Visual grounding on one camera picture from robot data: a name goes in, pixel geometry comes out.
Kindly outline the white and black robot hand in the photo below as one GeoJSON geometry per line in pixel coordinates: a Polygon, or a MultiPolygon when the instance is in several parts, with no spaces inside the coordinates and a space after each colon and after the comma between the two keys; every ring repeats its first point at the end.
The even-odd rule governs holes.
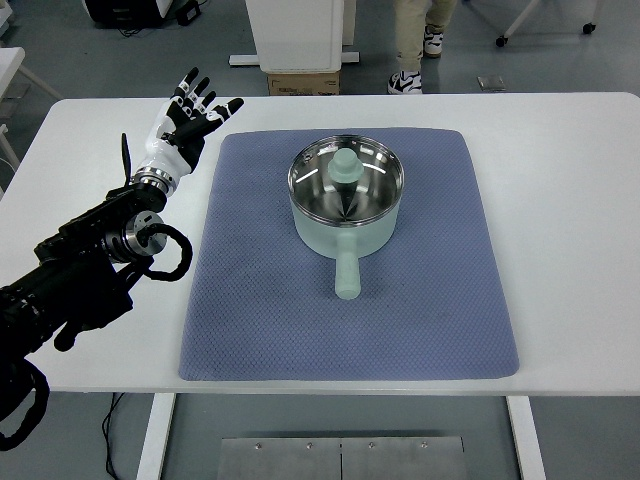
{"type": "Polygon", "coordinates": [[[205,137],[244,105],[241,98],[216,105],[217,94],[208,89],[210,79],[198,75],[199,69],[192,68],[162,105],[145,142],[145,158],[135,171],[136,182],[155,181],[175,189],[196,169],[205,137]]]}

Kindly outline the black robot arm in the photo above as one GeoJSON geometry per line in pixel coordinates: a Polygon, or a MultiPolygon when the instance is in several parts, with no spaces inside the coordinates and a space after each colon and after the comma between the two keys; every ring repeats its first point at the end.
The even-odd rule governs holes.
{"type": "Polygon", "coordinates": [[[129,291],[142,277],[173,282],[190,267],[190,241],[158,215],[167,187],[146,174],[132,176],[126,143],[121,151],[124,185],[38,244],[38,266],[1,290],[1,416],[34,398],[17,430],[1,437],[4,451],[20,445],[46,412],[50,388],[29,354],[48,340],[70,350],[79,333],[132,309],[129,291]]]}

